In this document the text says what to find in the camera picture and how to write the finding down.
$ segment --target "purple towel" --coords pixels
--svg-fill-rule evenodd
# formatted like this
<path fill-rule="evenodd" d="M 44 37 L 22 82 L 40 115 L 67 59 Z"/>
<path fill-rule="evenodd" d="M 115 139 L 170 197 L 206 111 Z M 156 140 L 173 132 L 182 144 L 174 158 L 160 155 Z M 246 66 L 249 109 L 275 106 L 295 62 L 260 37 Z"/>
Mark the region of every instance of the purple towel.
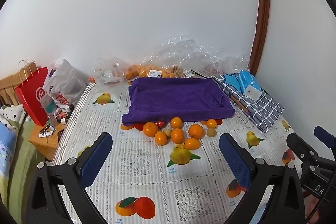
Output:
<path fill-rule="evenodd" d="M 230 118 L 235 113 L 228 97 L 212 79 L 138 78 L 129 87 L 131 106 L 126 126 L 143 122 L 184 122 Z"/>

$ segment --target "silver screw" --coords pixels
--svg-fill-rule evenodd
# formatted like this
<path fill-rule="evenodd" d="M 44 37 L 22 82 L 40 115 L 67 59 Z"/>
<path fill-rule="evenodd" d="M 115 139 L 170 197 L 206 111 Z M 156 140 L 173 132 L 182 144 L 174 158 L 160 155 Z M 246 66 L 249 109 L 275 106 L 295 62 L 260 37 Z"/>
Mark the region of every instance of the silver screw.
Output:
<path fill-rule="evenodd" d="M 295 165 L 291 162 L 287 163 L 288 168 L 294 169 Z"/>
<path fill-rule="evenodd" d="M 44 162 L 39 162 L 39 163 L 37 164 L 37 168 L 38 168 L 38 169 L 41 169 L 43 166 L 44 166 Z"/>
<path fill-rule="evenodd" d="M 263 165 L 265 163 L 265 161 L 262 158 L 257 158 L 255 162 L 259 165 Z"/>
<path fill-rule="evenodd" d="M 75 162 L 76 162 L 76 159 L 75 159 L 75 158 L 70 158 L 70 159 L 68 159 L 68 161 L 67 161 L 68 165 L 73 165 Z"/>

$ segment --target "white patterned tablecloth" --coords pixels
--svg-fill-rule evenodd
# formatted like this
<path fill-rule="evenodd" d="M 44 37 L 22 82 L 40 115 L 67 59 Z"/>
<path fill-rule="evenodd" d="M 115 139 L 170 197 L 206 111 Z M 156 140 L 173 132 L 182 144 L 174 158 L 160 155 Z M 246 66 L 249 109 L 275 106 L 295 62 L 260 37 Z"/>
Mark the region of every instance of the white patterned tablecloth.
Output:
<path fill-rule="evenodd" d="M 103 92 L 110 92 L 114 103 L 93 104 Z M 120 129 L 121 117 L 128 112 L 130 97 L 125 85 L 116 91 L 100 90 L 90 84 L 76 107 L 57 149 L 53 165 L 63 164 L 70 157 L 77 157 L 86 146 L 92 145 L 102 132 L 113 138 L 113 147 L 95 182 L 86 191 L 107 223 L 218 223 L 223 224 L 234 210 L 244 192 L 229 198 L 226 188 L 234 179 L 218 146 L 220 135 L 229 132 L 241 147 L 249 150 L 254 158 L 261 157 L 267 163 L 283 166 L 283 154 L 288 150 L 286 138 L 289 131 L 283 126 L 282 116 L 265 134 L 241 112 L 236 111 L 218 126 L 217 136 L 201 139 L 202 146 L 193 153 L 201 159 L 186 165 L 167 167 L 173 143 L 156 145 L 154 138 L 145 136 L 133 128 Z M 184 134 L 193 122 L 184 123 Z M 250 149 L 246 132 L 252 131 L 264 139 Z M 301 161 L 291 159 L 301 173 Z M 260 205 L 268 201 L 272 187 L 269 186 Z M 75 223 L 80 223 L 66 190 L 60 186 L 64 203 Z M 139 215 L 121 216 L 116 204 L 127 197 L 150 198 L 155 204 L 155 216 L 151 219 Z"/>

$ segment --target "wooden nightstand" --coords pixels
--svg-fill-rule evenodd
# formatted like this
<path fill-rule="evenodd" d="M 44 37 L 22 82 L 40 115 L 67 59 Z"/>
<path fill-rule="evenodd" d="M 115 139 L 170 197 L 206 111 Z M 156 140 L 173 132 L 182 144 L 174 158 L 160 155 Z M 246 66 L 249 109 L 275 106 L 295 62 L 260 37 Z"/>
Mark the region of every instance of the wooden nightstand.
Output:
<path fill-rule="evenodd" d="M 28 141 L 32 143 L 36 147 L 36 149 L 49 161 L 53 161 L 56 149 L 58 147 L 57 133 L 63 130 L 65 127 L 66 125 L 59 124 L 56 127 L 56 132 L 54 132 L 53 135 L 39 138 L 38 135 L 43 127 L 35 125 L 35 127 L 31 131 Z"/>

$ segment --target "gray checkered bag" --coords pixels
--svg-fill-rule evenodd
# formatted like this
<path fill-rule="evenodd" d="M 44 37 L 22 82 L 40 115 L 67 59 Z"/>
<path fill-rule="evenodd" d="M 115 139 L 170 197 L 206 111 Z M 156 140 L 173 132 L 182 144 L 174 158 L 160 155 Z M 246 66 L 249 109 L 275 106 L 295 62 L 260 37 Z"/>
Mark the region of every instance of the gray checkered bag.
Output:
<path fill-rule="evenodd" d="M 226 84 L 223 75 L 213 76 L 221 90 L 229 97 L 261 132 L 266 133 L 282 114 L 284 107 L 264 91 L 257 101 L 241 94 L 234 86 Z"/>

